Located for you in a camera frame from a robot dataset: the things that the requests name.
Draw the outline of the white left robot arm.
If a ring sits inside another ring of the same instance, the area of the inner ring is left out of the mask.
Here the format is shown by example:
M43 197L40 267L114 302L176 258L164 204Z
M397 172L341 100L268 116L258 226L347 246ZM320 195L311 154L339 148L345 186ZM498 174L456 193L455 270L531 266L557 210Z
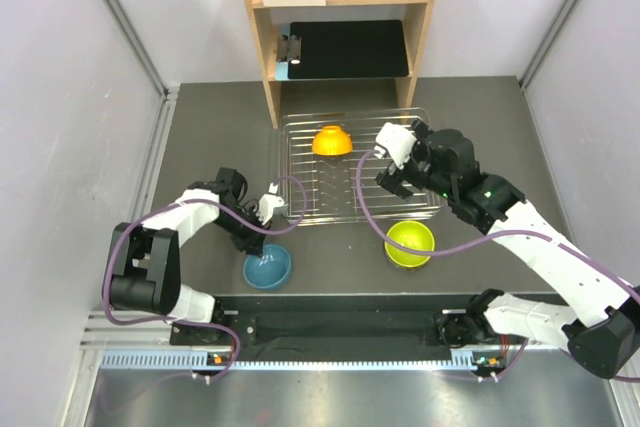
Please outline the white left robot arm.
M203 342L220 341L227 329L224 309L212 295L182 282L180 251L202 228L216 225L229 234L236 250L260 256L271 220L284 200L272 183L251 206L244 200L247 189L242 174L221 168L214 180L192 183L156 214L119 224L103 281L106 307L192 322L192 331Z

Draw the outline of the blue bowl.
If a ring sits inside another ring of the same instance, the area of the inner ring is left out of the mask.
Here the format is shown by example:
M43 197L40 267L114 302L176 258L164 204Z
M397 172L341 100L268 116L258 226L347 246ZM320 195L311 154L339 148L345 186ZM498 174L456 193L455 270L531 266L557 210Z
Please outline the blue bowl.
M259 290L275 290L283 286L292 272L289 251L276 244L266 244L261 256L249 255L243 265L246 283Z

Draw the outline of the orange bowl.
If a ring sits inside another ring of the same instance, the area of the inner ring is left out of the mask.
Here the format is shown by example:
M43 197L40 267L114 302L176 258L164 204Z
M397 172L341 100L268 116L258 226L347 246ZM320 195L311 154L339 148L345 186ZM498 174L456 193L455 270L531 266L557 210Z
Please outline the orange bowl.
M351 136L339 125L326 125L315 135L312 152L319 156L342 156L353 151Z

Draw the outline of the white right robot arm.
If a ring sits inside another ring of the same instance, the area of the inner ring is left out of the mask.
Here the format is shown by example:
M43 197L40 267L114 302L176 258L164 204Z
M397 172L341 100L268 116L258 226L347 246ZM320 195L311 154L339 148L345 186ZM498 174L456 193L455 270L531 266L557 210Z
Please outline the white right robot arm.
M563 299L547 304L499 289L474 296L462 315L436 324L450 345L487 343L515 335L552 345L591 374L613 379L639 349L639 290L579 251L505 178L481 170L473 143L453 129L387 122L374 155L389 158L376 177L387 192L408 199L414 190L441 196L483 241L502 246Z

